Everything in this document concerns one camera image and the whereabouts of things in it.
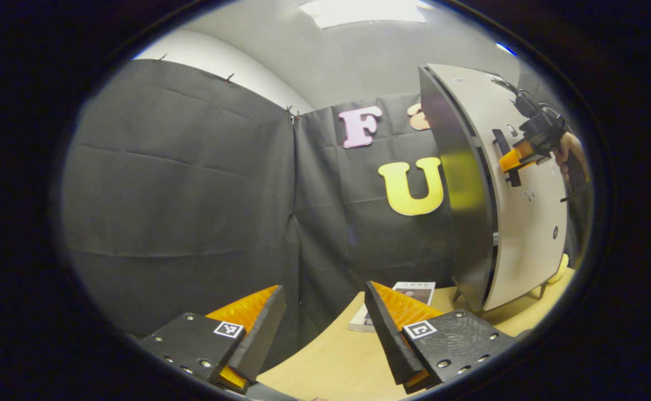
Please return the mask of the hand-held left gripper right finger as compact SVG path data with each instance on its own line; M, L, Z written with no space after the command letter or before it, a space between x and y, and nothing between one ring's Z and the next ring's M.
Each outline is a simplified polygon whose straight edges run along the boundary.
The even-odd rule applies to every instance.
M365 284L365 305L407 394L451 386L520 341L469 311L442 312L374 281Z

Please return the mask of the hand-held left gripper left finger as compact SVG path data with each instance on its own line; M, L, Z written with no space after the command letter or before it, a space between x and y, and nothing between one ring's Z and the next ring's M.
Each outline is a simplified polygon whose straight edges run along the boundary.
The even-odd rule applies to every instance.
M272 285L206 315L184 312L138 343L176 371L238 394L256 383L286 309Z

